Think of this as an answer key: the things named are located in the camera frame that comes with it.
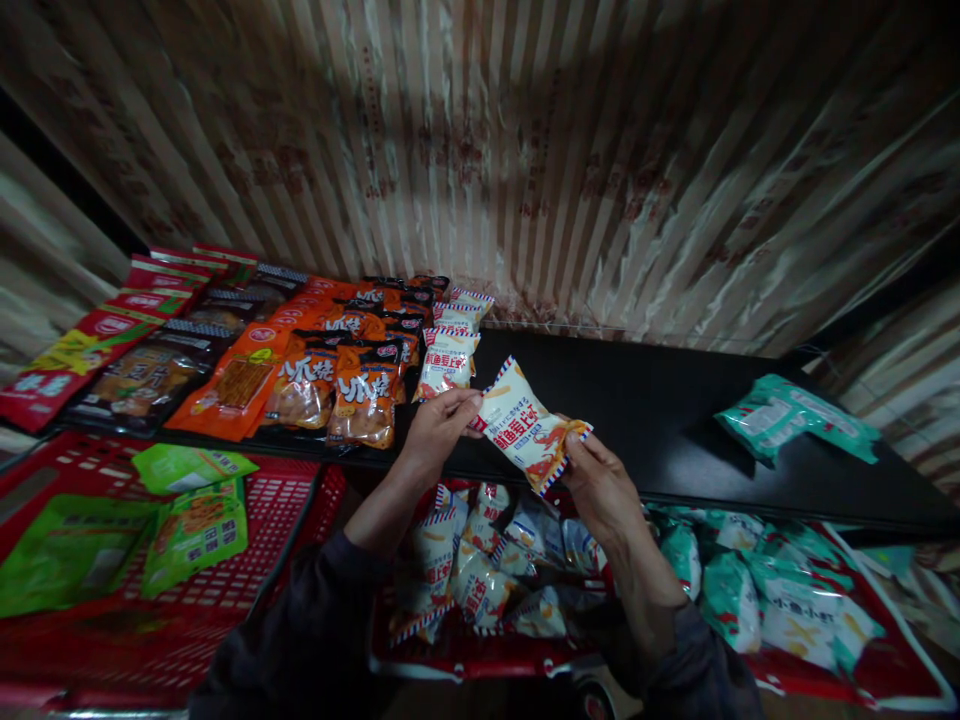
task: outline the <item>red shopping basket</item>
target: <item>red shopping basket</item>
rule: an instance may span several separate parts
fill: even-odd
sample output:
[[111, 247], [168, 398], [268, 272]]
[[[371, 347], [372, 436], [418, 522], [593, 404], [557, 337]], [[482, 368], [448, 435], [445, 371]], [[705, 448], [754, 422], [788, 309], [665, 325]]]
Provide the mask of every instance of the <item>red shopping basket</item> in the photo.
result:
[[[158, 501], [130, 462], [151, 445], [65, 432], [0, 478], [0, 562], [54, 495]], [[0, 621], [0, 704], [61, 711], [184, 707], [265, 581], [276, 580], [268, 596], [282, 587], [286, 572], [275, 573], [289, 550], [329, 537], [346, 488], [336, 466], [318, 477], [319, 463], [250, 457], [260, 470], [246, 483], [243, 553], [147, 601], [139, 592], [144, 549], [111, 597]]]

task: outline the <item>black shelf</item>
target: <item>black shelf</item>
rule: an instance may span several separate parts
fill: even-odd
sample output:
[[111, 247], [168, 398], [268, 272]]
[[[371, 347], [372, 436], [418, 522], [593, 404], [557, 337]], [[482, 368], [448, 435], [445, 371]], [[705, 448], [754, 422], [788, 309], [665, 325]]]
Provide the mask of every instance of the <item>black shelf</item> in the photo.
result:
[[[772, 359], [485, 330], [475, 387], [493, 382], [513, 354], [551, 410], [591, 422], [623, 461], [644, 500], [857, 525], [870, 544], [897, 537], [960, 537], [960, 510], [886, 444], [875, 465], [804, 436], [781, 449], [776, 469], [758, 464], [713, 414], [734, 404], [753, 381], [777, 371]], [[835, 402], [798, 370], [788, 378]], [[402, 447], [415, 406], [398, 409]], [[158, 442], [320, 459], [386, 470], [395, 451], [369, 448], [340, 456], [322, 443], [250, 440], [234, 444], [161, 431]], [[525, 485], [521, 472], [487, 440], [462, 439], [445, 466], [453, 477]]]

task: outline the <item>person's left hand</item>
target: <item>person's left hand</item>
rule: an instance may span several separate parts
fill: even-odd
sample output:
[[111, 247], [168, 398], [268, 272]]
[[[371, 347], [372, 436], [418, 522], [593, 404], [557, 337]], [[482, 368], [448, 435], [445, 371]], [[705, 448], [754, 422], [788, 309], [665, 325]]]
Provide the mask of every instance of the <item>person's left hand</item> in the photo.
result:
[[423, 403], [396, 464], [422, 477], [425, 483], [436, 482], [461, 435], [483, 437], [467, 427], [477, 416], [482, 402], [479, 390], [457, 388]]

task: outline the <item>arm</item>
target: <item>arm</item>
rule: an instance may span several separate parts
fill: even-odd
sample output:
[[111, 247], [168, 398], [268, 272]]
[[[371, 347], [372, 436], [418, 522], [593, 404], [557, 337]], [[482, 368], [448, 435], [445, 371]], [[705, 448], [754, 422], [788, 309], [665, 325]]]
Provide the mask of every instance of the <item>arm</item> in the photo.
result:
[[420, 406], [390, 472], [322, 548], [294, 562], [290, 584], [267, 614], [233, 630], [190, 699], [192, 718], [261, 718], [311, 709], [360, 715], [364, 635], [377, 587], [417, 502], [476, 417], [479, 392], [451, 390]]
[[568, 434], [566, 448], [571, 470], [563, 482], [610, 562], [623, 604], [628, 632], [595, 638], [611, 672], [643, 697], [645, 717], [762, 717], [750, 671], [687, 600], [623, 463], [596, 436], [581, 442]]

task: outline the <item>dark sleeve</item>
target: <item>dark sleeve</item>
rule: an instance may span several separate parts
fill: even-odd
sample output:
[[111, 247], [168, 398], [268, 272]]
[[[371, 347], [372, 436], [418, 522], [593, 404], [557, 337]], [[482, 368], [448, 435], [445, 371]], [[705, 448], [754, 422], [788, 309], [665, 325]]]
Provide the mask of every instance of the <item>dark sleeve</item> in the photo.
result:
[[390, 567], [342, 532], [322, 548], [305, 550], [277, 603], [261, 619], [233, 630], [217, 650], [190, 698], [190, 717], [333, 710], [343, 688], [365, 677], [366, 624], [374, 591]]
[[644, 666], [622, 609], [620, 617], [622, 622], [608, 624], [590, 636], [599, 643], [624, 690], [643, 700], [644, 718], [763, 717], [750, 669], [707, 625], [693, 603], [673, 613], [674, 650], [652, 668]]

